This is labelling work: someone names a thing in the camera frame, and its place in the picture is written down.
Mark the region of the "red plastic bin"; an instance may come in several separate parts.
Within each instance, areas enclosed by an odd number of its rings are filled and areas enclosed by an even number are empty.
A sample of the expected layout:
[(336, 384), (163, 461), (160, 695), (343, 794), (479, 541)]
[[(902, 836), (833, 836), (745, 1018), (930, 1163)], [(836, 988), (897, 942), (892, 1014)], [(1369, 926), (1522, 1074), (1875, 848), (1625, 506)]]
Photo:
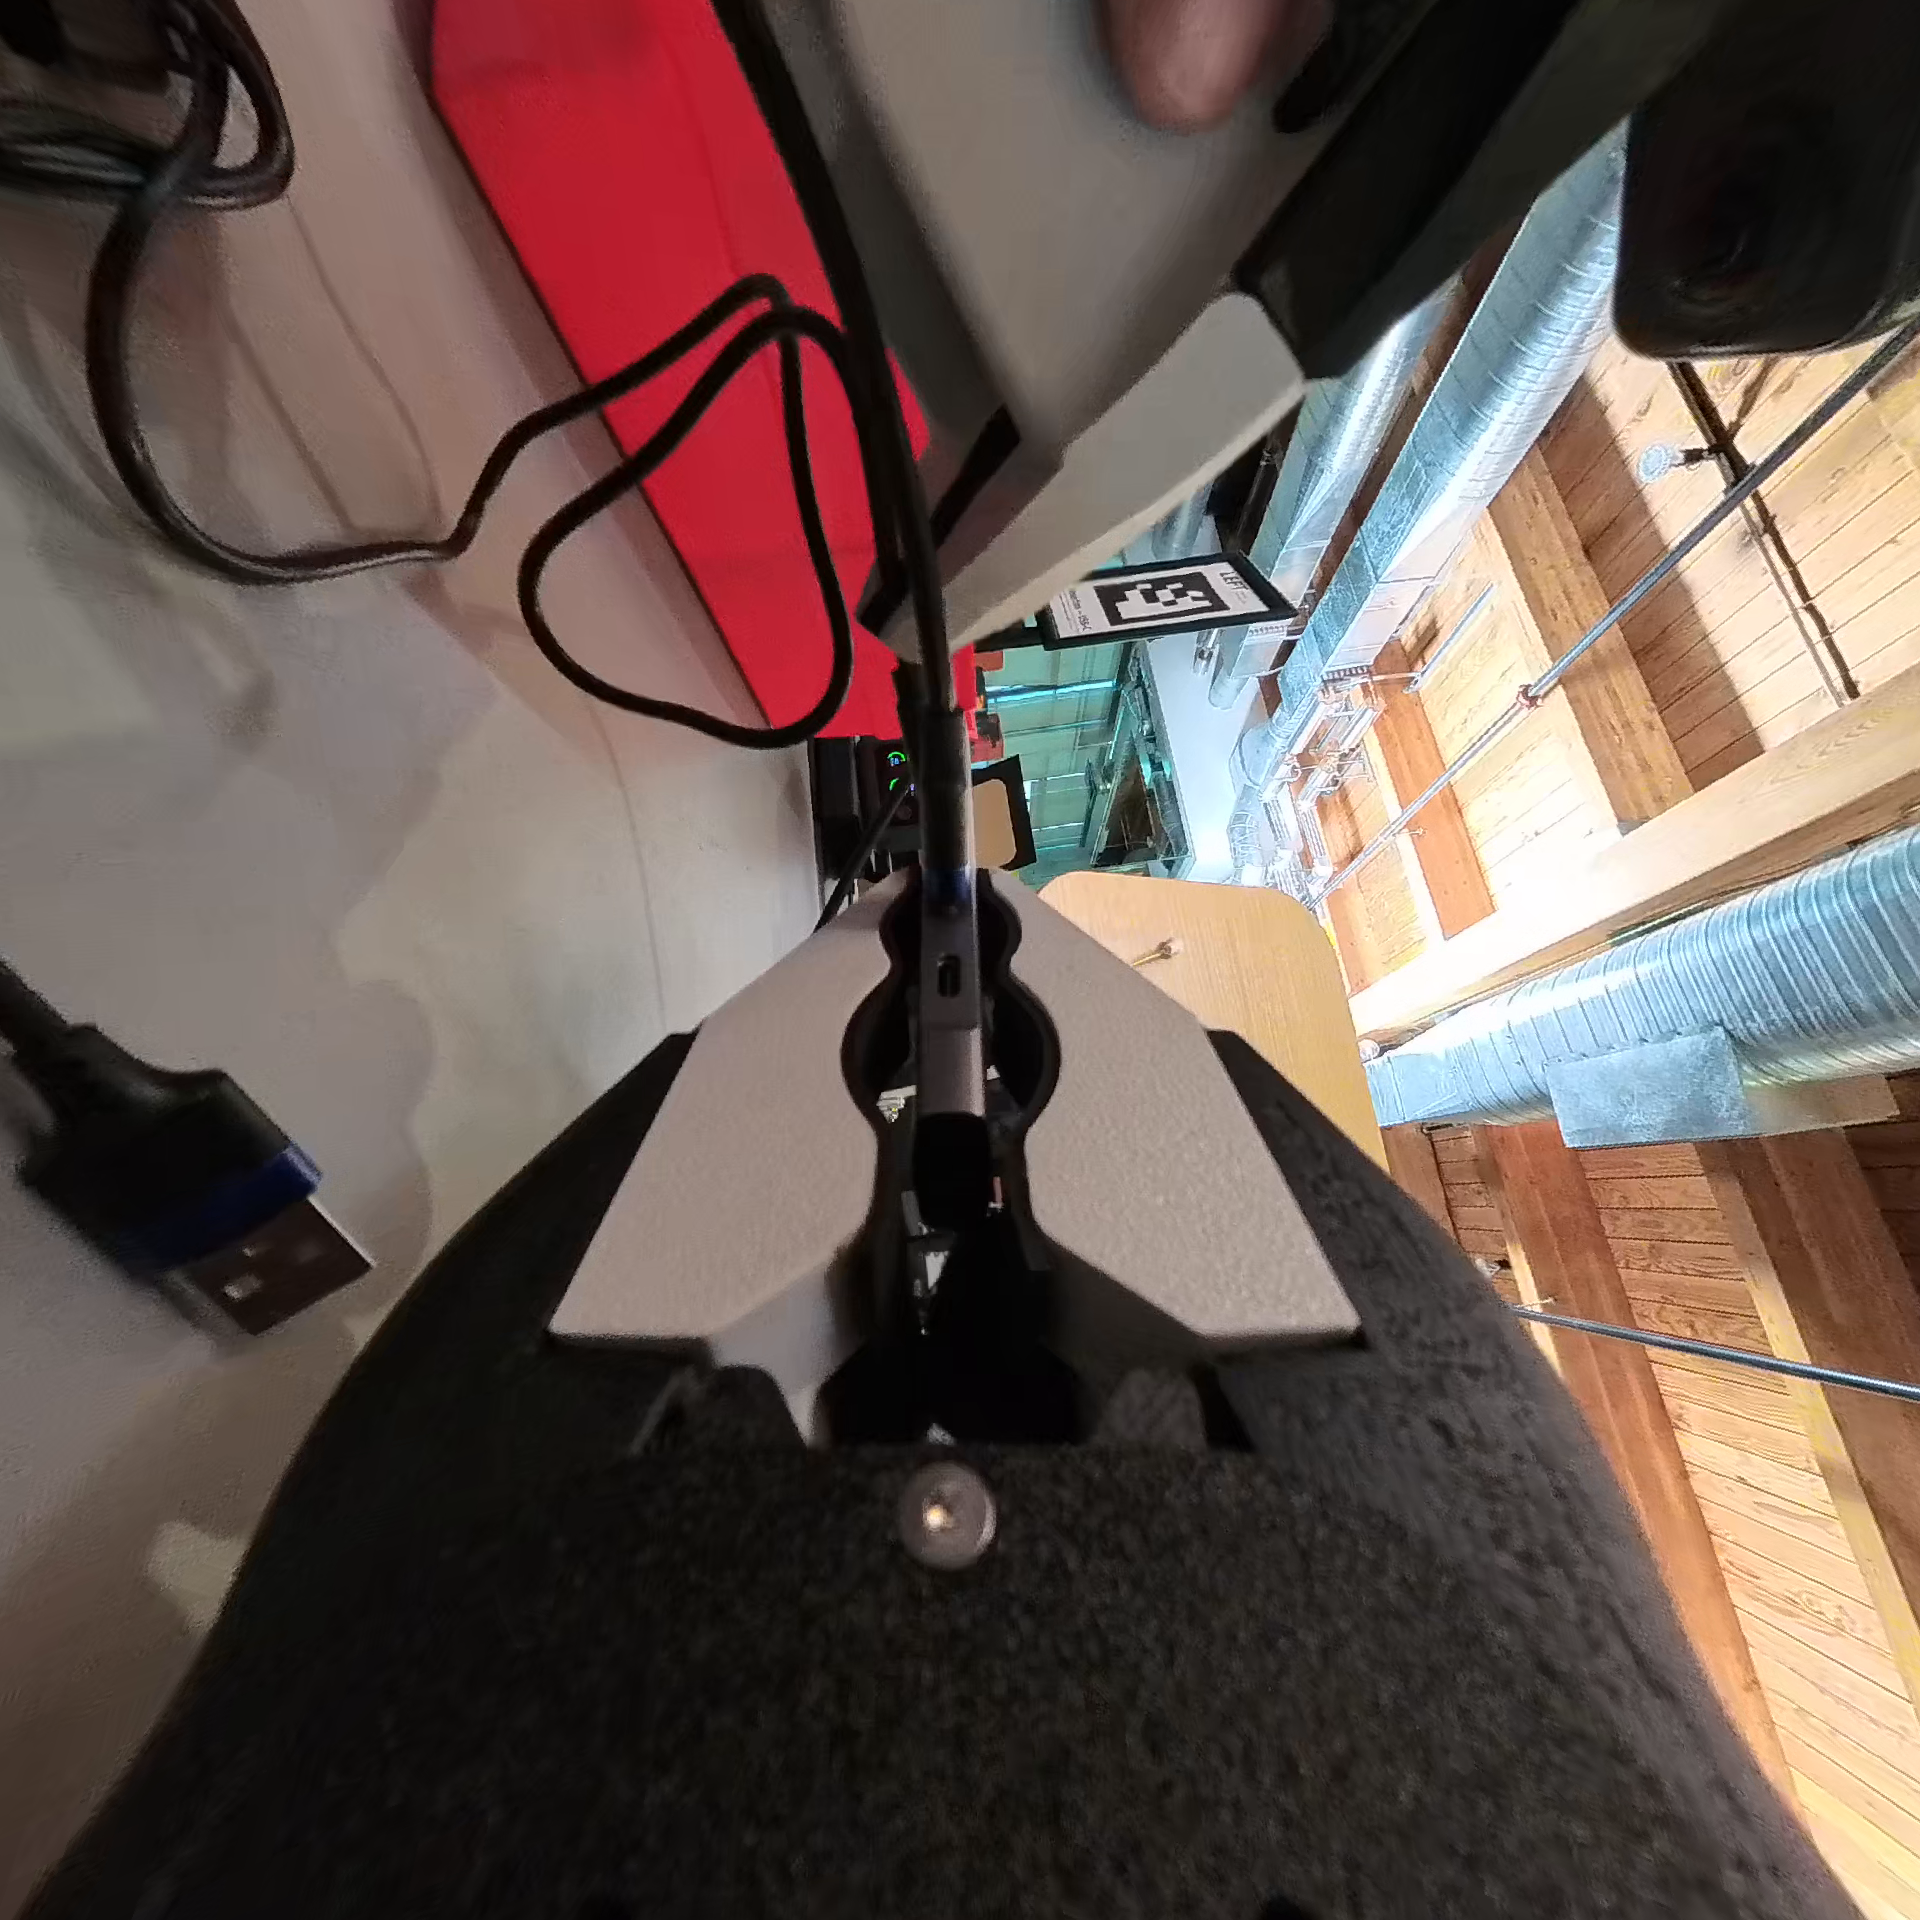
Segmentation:
[[(861, 620), (876, 587), (930, 612), (909, 461), (926, 425), (872, 301), (763, 3), (435, 3), (431, 89), (541, 303), (609, 413), (615, 468), (549, 515), (516, 597), (541, 654), (624, 711), (753, 750), (888, 741), (970, 752), (970, 687)], [(600, 672), (555, 628), (567, 541), (643, 494), (761, 724)]]

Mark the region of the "silver ceiling pipe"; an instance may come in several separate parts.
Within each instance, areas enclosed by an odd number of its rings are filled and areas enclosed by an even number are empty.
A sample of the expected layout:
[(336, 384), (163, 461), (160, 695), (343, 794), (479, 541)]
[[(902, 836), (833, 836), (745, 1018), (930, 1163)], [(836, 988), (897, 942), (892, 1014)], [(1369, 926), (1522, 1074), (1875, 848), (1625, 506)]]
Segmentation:
[(1883, 375), (1891, 372), (1902, 357), (1906, 357), (1917, 342), (1917, 320), (1908, 320), (1890, 334), (1867, 357), (1855, 363), (1847, 376), (1836, 382), (1836, 387), (1820, 399), (1816, 407), (1803, 419), (1799, 419), (1791, 431), (1776, 443), (1762, 461), (1750, 465), (1738, 481), (1729, 483), (1715, 503), (1704, 514), (1678, 539), (1674, 539), (1669, 550), (1651, 562), (1644, 574), (1627, 587), (1619, 599), (1602, 612), (1596, 621), (1578, 637), (1569, 651), (1554, 659), (1536, 680), (1519, 686), (1505, 708), (1492, 718), (1492, 722), (1476, 735), (1476, 739), (1464, 747), (1460, 755), (1443, 765), (1443, 770), (1429, 780), (1426, 787), (1404, 802), (1403, 811), (1387, 819), (1387, 822), (1366, 841), (1353, 858), (1332, 869), (1331, 873), (1314, 879), (1309, 890), (1301, 895), (1301, 902), (1316, 911), (1322, 907), (1332, 891), (1355, 879), (1387, 844), (1409, 830), (1415, 821), (1432, 804), (1442, 794), (1449, 791), (1453, 782), (1476, 765), (1483, 755), (1491, 755), (1510, 733), (1516, 733), (1526, 715), (1542, 708), (1550, 693), (1557, 691), (1559, 686), (1571, 674), (1574, 666), (1585, 662), (1585, 659), (1596, 651), (1598, 641), (1617, 633), (1619, 623), (1629, 612), (1635, 612), (1644, 599), (1651, 597), (1659, 587), (1666, 585), (1669, 576), (1674, 574), (1692, 555), (1715, 539), (1721, 525), (1764, 491), (1787, 466), (1791, 466), (1820, 436), (1823, 436), (1838, 418), (1861, 396), (1867, 395), (1869, 387), (1880, 381)]

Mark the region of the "person's left hand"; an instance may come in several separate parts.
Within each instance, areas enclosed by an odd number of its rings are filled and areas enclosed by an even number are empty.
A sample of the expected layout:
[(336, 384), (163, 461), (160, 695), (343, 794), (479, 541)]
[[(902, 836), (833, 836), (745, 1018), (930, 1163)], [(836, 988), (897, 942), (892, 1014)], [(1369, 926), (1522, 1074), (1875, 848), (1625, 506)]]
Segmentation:
[(1329, 2), (1102, 2), (1108, 59), (1156, 130), (1220, 124), (1260, 86), (1297, 78), (1326, 38)]

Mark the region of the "black cable grey plug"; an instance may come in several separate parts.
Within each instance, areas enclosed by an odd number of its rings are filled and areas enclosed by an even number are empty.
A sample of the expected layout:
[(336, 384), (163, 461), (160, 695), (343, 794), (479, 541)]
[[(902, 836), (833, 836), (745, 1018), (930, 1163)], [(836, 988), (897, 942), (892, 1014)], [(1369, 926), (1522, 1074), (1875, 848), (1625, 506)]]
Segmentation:
[[(666, 421), (528, 539), (516, 569), (516, 606), (535, 647), (600, 705), (694, 733), (731, 749), (780, 752), (822, 735), (852, 687), (852, 612), (832, 557), (807, 439), (803, 353), (814, 349), (846, 400), (858, 448), (883, 582), (905, 589), (917, 659), (895, 670), (912, 752), (921, 821), (914, 1176), (930, 1221), (963, 1224), (986, 1205), (986, 1012), (970, 811), (968, 730), (951, 672), (951, 641), (937, 547), (886, 352), (876, 297), (852, 217), (803, 105), (780, 41), (756, 3), (716, 3), (734, 61), (772, 134), (828, 285), (826, 315), (794, 301), (768, 273), (725, 287), (659, 345), (586, 389), (552, 400), (494, 443), (450, 529), (429, 539), (308, 543), (254, 552), (214, 537), (175, 498), (153, 461), (130, 395), (135, 285), (160, 227), (186, 204), (277, 203), (292, 182), (295, 138), (272, 66), (232, 3), (148, 3), (169, 72), (184, 86), (172, 140), (157, 146), (119, 197), (94, 256), (84, 307), (84, 372), (92, 419), (124, 493), (178, 558), (228, 582), (297, 589), (401, 566), (446, 566), (477, 539), (517, 455), (535, 442), (652, 384), (714, 345)], [(545, 574), (589, 519), (640, 488), (705, 424), (765, 349), (780, 357), (785, 468), (809, 564), (828, 621), (828, 686), (780, 726), (733, 722), (684, 701), (643, 695), (591, 670), (556, 637), (543, 607)]]

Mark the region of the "silver air duct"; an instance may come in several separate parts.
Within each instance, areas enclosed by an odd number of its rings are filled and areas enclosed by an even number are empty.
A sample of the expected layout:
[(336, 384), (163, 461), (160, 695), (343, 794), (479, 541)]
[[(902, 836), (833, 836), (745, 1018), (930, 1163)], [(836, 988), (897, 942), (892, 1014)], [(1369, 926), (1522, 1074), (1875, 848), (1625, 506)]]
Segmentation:
[(1547, 187), (1500, 260), (1279, 674), (1306, 710), (1367, 666), (1442, 585), (1611, 325), (1625, 129)]
[(1312, 582), (1361, 478), (1399, 416), (1458, 278), (1393, 323), (1351, 372), (1308, 387), (1283, 434), (1245, 453), (1208, 494), (1221, 550), (1243, 555), (1282, 597), (1279, 617), (1205, 642), (1212, 705), (1234, 710), (1283, 665), (1312, 599)]
[(1571, 1148), (1893, 1114), (1917, 1061), (1917, 829), (1500, 988), (1367, 1067), (1381, 1127), (1550, 1120)]

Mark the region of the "metal threaded rod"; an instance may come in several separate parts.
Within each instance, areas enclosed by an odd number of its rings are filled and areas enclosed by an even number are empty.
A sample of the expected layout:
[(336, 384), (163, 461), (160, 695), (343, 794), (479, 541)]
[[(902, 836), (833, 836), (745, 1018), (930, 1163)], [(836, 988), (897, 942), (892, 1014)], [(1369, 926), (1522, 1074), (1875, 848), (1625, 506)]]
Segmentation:
[(1909, 1380), (1888, 1380), (1880, 1376), (1852, 1372), (1836, 1366), (1817, 1364), (1806, 1359), (1788, 1359), (1772, 1352), (1750, 1352), (1723, 1343), (1707, 1343), (1692, 1336), (1646, 1331), (1619, 1321), (1604, 1321), (1578, 1313), (1554, 1312), (1526, 1303), (1510, 1303), (1508, 1312), (1534, 1328), (1569, 1333), (1585, 1339), (1606, 1340), (1623, 1347), (1635, 1347), (1648, 1352), (1664, 1352), (1711, 1361), (1732, 1368), (1791, 1380), (1799, 1383), (1831, 1388), (1857, 1396), (1877, 1398), (1895, 1403), (1917, 1406), (1917, 1383)]

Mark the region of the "black device green light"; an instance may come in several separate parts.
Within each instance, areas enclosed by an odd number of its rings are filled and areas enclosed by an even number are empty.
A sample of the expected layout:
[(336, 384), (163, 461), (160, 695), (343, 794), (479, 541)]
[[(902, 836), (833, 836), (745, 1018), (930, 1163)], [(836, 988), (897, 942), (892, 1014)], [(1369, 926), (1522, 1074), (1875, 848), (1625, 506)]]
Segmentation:
[(917, 858), (919, 809), (914, 767), (898, 737), (847, 735), (807, 745), (810, 822), (816, 872), (822, 890), (847, 867), (876, 819), (902, 795), (886, 829), (880, 829), (858, 879), (879, 879)]

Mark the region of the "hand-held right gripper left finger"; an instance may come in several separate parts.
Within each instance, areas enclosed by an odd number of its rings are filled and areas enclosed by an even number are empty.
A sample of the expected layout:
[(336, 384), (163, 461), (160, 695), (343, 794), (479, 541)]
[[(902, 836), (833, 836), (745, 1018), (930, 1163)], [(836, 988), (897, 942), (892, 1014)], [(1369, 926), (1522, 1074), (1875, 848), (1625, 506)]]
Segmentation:
[(807, 1440), (860, 1340), (852, 1256), (876, 1190), (843, 1043), (884, 987), (892, 876), (716, 1006), (675, 1067), (550, 1321), (573, 1348), (765, 1372)]

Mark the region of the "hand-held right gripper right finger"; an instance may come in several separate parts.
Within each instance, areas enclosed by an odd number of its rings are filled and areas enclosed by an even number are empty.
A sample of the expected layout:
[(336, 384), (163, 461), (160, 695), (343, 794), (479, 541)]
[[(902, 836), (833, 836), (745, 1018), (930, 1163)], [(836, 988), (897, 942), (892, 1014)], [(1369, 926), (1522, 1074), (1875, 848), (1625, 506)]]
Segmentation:
[(963, 1440), (1077, 1442), (1131, 1372), (1355, 1344), (1359, 1312), (1205, 1028), (1022, 884), (976, 876), (972, 899)]

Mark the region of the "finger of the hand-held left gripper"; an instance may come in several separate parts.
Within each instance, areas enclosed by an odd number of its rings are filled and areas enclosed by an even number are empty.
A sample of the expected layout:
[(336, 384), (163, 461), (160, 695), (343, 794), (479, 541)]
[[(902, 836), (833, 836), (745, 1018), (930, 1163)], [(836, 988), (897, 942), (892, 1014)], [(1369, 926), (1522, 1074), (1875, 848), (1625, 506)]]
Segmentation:
[(1139, 120), (1093, 3), (774, 3), (927, 421), (948, 634), (1038, 612), (1260, 442), (1308, 376), (1232, 273), (1308, 134)]

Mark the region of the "tan panel black frame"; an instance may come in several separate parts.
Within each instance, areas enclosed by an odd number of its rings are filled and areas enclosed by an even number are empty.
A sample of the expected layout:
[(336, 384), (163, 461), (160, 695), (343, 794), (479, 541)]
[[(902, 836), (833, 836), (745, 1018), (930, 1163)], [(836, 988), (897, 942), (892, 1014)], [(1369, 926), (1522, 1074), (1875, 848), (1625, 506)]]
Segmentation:
[(1040, 856), (1020, 755), (972, 767), (972, 864), (1020, 872)]

